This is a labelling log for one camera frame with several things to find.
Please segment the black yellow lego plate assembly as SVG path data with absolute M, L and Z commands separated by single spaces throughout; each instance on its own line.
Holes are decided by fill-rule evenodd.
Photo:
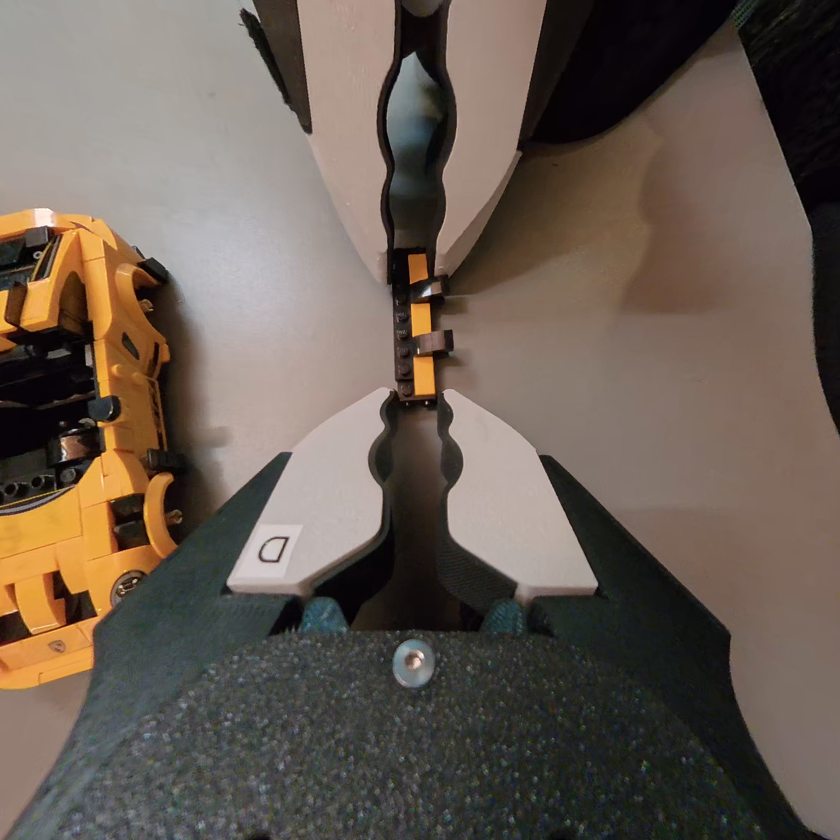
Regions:
M 416 356 L 432 356 L 435 360 L 437 397 L 440 393 L 439 368 L 454 351 L 451 329 L 440 325 L 440 313 L 448 297 L 448 277 L 434 276 L 427 255 L 428 279 L 409 283 L 407 256 L 427 252 L 423 248 L 394 250 L 391 264 L 395 391 L 399 384 L 413 388 L 413 360 Z

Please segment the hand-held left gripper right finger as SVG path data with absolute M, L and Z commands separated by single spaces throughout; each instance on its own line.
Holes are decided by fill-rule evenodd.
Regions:
M 598 581 L 530 442 L 456 390 L 439 405 L 439 577 L 460 601 L 590 596 Z

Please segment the person's right forearm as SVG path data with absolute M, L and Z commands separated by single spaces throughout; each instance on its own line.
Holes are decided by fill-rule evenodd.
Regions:
M 810 214 L 839 195 L 839 2 L 757 2 L 739 35 Z

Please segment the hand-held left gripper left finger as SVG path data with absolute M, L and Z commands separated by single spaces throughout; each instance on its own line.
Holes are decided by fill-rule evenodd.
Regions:
M 231 592 L 309 597 L 382 535 L 374 453 L 393 398 L 378 388 L 302 439 L 227 578 Z

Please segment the yellow lego car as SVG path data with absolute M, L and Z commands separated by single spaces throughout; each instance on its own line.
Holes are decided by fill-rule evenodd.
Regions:
M 175 551 L 171 278 L 94 217 L 1 218 L 1 688 L 89 670 L 96 626 Z

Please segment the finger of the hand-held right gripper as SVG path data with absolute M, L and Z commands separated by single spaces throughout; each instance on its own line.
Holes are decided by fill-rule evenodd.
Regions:
M 373 278 L 385 284 L 388 167 L 381 111 L 395 67 L 396 2 L 302 1 L 298 17 L 309 143 L 350 241 Z
M 465 260 L 518 163 L 545 6 L 544 1 L 454 1 L 448 7 L 445 68 L 455 133 L 443 168 L 436 274 L 453 274 Z

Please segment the person's dark clothed torso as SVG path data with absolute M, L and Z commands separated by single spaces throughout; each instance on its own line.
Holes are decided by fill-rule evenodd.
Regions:
M 808 216 L 812 229 L 815 363 L 829 413 L 839 428 L 839 202 Z

